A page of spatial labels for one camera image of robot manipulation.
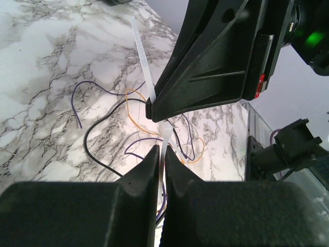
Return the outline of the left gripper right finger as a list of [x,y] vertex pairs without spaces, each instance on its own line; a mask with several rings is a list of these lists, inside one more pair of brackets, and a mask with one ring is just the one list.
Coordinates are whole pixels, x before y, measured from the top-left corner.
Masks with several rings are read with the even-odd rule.
[[168,205],[161,246],[328,246],[304,191],[290,182],[206,182],[165,158]]

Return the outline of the white plastic zip tie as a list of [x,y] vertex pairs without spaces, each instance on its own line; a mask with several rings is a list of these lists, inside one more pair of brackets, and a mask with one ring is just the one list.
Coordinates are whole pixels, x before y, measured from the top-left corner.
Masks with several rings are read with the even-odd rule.
[[[142,40],[139,35],[136,19],[133,16],[131,18],[131,24],[132,24],[132,29],[134,33],[134,39],[139,55],[139,60],[141,64],[141,68],[143,71],[143,76],[144,80],[146,82],[147,90],[149,93],[149,99],[151,103],[154,103],[156,100],[156,93],[155,93],[155,86],[153,84],[149,64],[147,61],[147,57],[143,48]],[[173,126],[167,121],[163,120],[158,123],[158,133],[162,137],[162,144],[160,147],[160,153],[159,153],[159,158],[157,161],[157,168],[156,171],[158,172],[157,177],[158,177],[158,182],[157,182],[157,191],[158,191],[158,196],[157,196],[157,202],[158,203],[163,203],[165,200],[162,198],[162,186],[164,185],[164,171],[165,171],[165,157],[166,157],[166,152],[167,152],[167,146],[168,144],[171,144],[173,149],[175,151],[179,151],[178,145],[174,142],[174,140],[171,138],[173,134]]]

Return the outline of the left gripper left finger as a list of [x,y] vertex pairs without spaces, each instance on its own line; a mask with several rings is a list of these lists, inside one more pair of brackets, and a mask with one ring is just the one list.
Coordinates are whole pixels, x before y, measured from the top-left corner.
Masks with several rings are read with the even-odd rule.
[[1,246],[153,246],[160,148],[115,182],[19,182],[1,194]]

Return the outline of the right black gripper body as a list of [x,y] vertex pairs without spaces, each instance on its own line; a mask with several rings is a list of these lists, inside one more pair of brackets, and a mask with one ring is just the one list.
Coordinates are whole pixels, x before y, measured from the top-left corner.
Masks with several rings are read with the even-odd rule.
[[242,99],[253,100],[268,87],[281,48],[292,46],[319,76],[328,76],[328,1],[266,1],[263,23],[254,45],[260,51],[264,38],[272,38],[259,79],[247,82]]

